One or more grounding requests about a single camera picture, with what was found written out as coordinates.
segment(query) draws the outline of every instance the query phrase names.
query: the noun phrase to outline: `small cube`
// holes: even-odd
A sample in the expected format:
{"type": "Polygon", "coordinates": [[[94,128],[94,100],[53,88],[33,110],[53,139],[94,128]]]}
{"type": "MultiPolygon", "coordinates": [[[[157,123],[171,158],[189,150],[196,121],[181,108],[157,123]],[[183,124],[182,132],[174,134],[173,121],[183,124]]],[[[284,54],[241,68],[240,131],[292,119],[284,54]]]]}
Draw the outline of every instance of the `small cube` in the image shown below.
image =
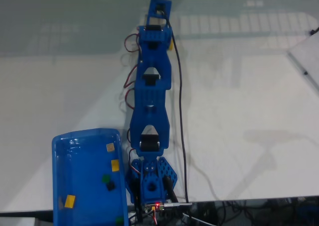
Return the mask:
{"type": "Polygon", "coordinates": [[[111,164],[112,164],[112,172],[116,172],[120,170],[119,160],[112,160],[111,164]]]}
{"type": "Polygon", "coordinates": [[[113,181],[110,181],[109,183],[106,184],[106,187],[108,188],[109,191],[112,191],[115,189],[115,183],[113,181]]]}
{"type": "Polygon", "coordinates": [[[117,217],[117,218],[115,219],[115,225],[116,225],[116,226],[122,226],[122,225],[124,225],[124,217],[117,217]]]}
{"type": "Polygon", "coordinates": [[[102,176],[102,183],[107,184],[107,183],[110,182],[110,180],[111,180],[111,176],[110,175],[103,175],[102,176]]]}
{"type": "Polygon", "coordinates": [[[75,196],[74,195],[68,195],[66,197],[66,201],[65,201],[64,207],[72,209],[74,207],[74,201],[75,201],[75,196]]]}
{"type": "Polygon", "coordinates": [[[106,145],[106,149],[107,149],[108,152],[115,151],[114,144],[113,143],[107,144],[106,145]]]}

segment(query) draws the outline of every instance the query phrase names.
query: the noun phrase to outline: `red wire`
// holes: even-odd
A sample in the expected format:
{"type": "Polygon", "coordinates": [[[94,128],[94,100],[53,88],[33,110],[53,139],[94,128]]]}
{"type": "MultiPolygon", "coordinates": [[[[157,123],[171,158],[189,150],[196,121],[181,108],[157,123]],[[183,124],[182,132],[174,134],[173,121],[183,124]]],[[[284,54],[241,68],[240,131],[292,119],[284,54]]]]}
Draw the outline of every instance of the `red wire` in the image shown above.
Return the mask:
{"type": "Polygon", "coordinates": [[[140,171],[138,171],[137,169],[135,169],[134,167],[133,167],[133,165],[131,165],[131,152],[132,152],[132,150],[135,150],[135,149],[131,149],[130,150],[130,152],[129,152],[129,165],[130,165],[130,167],[132,168],[132,170],[134,170],[136,173],[138,173],[139,175],[141,174],[140,173],[140,171]]]}
{"type": "Polygon", "coordinates": [[[155,211],[154,211],[154,213],[153,213],[153,217],[152,217],[152,218],[153,218],[153,220],[154,220],[154,224],[155,224],[155,225],[158,225],[158,222],[157,222],[156,216],[155,216],[155,211]]]}
{"type": "Polygon", "coordinates": [[[125,40],[124,40],[124,47],[125,47],[125,49],[126,49],[129,53],[134,53],[134,52],[140,51],[140,46],[139,46],[139,44],[138,44],[138,49],[136,49],[136,50],[129,50],[129,49],[126,47],[126,41],[128,40],[129,37],[132,37],[132,36],[134,36],[134,35],[136,35],[136,43],[138,44],[138,37],[139,37],[139,35],[138,35],[137,33],[132,33],[132,34],[130,34],[130,35],[127,36],[127,37],[125,38],[125,40]]]}
{"type": "Polygon", "coordinates": [[[131,81],[130,83],[128,83],[132,73],[134,72],[134,70],[137,68],[138,65],[135,65],[134,68],[130,71],[129,75],[128,75],[128,78],[126,78],[126,81],[124,83],[124,86],[123,88],[127,88],[128,86],[130,86],[131,84],[133,84],[135,81],[131,81]]]}
{"type": "Polygon", "coordinates": [[[135,88],[130,88],[130,89],[128,89],[128,91],[125,93],[125,97],[124,97],[125,102],[126,102],[126,105],[128,105],[128,107],[131,108],[131,109],[133,109],[133,110],[134,110],[134,107],[131,106],[131,105],[128,103],[127,98],[128,98],[129,92],[130,92],[131,90],[134,90],[134,89],[135,89],[135,88]]]}

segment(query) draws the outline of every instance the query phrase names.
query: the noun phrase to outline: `black cable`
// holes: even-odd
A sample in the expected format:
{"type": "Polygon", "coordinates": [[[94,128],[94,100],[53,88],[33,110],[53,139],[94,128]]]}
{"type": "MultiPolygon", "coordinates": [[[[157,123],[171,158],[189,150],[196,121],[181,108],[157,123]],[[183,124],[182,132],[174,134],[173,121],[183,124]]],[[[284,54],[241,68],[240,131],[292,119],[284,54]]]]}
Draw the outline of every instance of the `black cable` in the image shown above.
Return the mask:
{"type": "Polygon", "coordinates": [[[184,144],[184,133],[183,133],[183,118],[182,118],[182,112],[181,112],[181,90],[182,90],[182,74],[181,74],[181,64],[179,59],[179,54],[177,50],[177,45],[175,41],[175,37],[173,34],[173,29],[170,25],[169,19],[166,15],[166,13],[163,11],[164,18],[166,19],[166,23],[168,24],[169,28],[171,29],[171,38],[173,40],[177,61],[178,61],[178,69],[179,69],[179,120],[180,120],[180,136],[181,136],[181,146],[183,149],[183,158],[184,158],[184,184],[185,184],[185,199],[186,202],[188,201],[188,193],[187,193],[187,166],[186,166],[186,151],[185,151],[185,144],[184,144]]]}
{"type": "Polygon", "coordinates": [[[223,216],[221,223],[219,223],[220,226],[223,225],[225,223],[225,220],[226,220],[226,206],[225,206],[224,202],[222,202],[222,204],[223,204],[223,208],[224,208],[224,216],[223,216]]]}
{"type": "MultiPolygon", "coordinates": [[[[151,210],[151,211],[149,211],[148,213],[144,214],[144,215],[143,215],[143,219],[145,219],[147,216],[151,215],[153,212],[154,212],[154,211],[151,210]]],[[[130,224],[130,225],[136,225],[136,223],[137,223],[137,222],[136,222],[136,219],[137,219],[136,214],[135,214],[135,215],[132,215],[131,217],[129,217],[129,224],[130,224]],[[131,224],[131,219],[134,218],[134,217],[135,217],[135,222],[131,224]]]]}

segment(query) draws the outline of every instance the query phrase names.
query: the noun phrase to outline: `green block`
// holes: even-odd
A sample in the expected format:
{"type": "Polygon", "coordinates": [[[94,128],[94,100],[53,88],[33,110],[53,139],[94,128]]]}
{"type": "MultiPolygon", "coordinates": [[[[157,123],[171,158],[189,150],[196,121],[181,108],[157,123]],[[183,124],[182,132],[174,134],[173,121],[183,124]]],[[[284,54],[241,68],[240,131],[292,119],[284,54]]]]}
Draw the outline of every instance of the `green block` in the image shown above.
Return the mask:
{"type": "Polygon", "coordinates": [[[116,224],[117,226],[124,225],[124,217],[117,217],[117,218],[115,219],[115,224],[116,224]]]}
{"type": "Polygon", "coordinates": [[[111,175],[103,175],[102,183],[108,184],[111,180],[111,175]]]}

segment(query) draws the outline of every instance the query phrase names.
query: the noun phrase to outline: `yellow block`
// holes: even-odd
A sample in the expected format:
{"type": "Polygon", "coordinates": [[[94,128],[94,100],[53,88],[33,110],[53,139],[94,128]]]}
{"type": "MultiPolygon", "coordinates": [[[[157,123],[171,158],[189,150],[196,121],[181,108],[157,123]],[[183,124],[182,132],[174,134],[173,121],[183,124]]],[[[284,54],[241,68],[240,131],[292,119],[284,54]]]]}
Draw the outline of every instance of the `yellow block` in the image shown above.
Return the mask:
{"type": "Polygon", "coordinates": [[[66,197],[66,201],[65,201],[65,207],[66,208],[70,208],[70,209],[72,209],[73,208],[73,206],[74,206],[74,201],[75,201],[75,196],[74,195],[68,195],[67,197],[66,197]]]}
{"type": "Polygon", "coordinates": [[[173,50],[173,39],[170,41],[170,45],[169,45],[169,51],[172,51],[173,50]]]}
{"type": "Polygon", "coordinates": [[[113,143],[107,144],[106,145],[106,149],[107,149],[108,152],[115,151],[114,144],[113,143]]]}
{"type": "Polygon", "coordinates": [[[116,171],[120,170],[119,160],[112,160],[111,164],[112,164],[112,171],[113,172],[116,172],[116,171]]]}

